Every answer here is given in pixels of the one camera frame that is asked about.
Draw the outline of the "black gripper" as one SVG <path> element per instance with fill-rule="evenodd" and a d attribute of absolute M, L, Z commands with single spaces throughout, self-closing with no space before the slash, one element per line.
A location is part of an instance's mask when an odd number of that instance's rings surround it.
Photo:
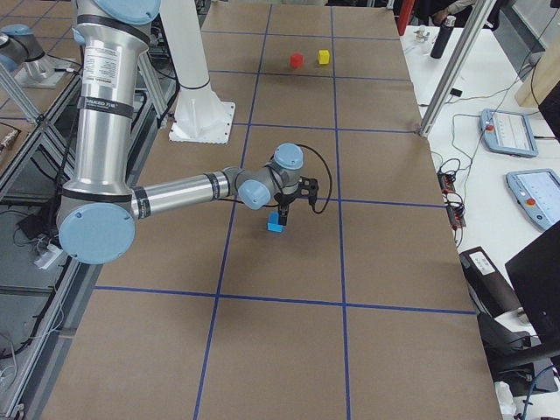
<path fill-rule="evenodd" d="M 299 198 L 307 197 L 307 187 L 306 182 L 300 179 L 297 185 L 291 185 L 290 191 L 286 192 L 281 189 L 277 193 L 277 204 L 280 207 L 280 225 L 286 226 L 288 222 L 288 216 L 290 211 L 290 204 Z"/>

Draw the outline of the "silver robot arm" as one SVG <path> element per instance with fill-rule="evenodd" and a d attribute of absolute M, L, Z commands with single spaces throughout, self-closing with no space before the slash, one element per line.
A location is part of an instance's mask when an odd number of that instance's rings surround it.
<path fill-rule="evenodd" d="M 46 54 L 25 24 L 1 28 L 1 64 L 23 88 L 56 88 L 66 68 Z"/>
<path fill-rule="evenodd" d="M 263 168 L 228 167 L 152 186 L 125 182 L 137 67 L 160 18 L 178 78 L 171 140 L 224 144 L 235 105 L 212 90 L 192 1 L 79 1 L 76 29 L 85 42 L 73 175 L 62 189 L 59 242 L 72 258 L 104 264 L 122 256 L 135 223 L 153 214 L 238 197 L 257 210 L 275 200 L 280 214 L 300 194 L 304 155 L 279 145 Z"/>

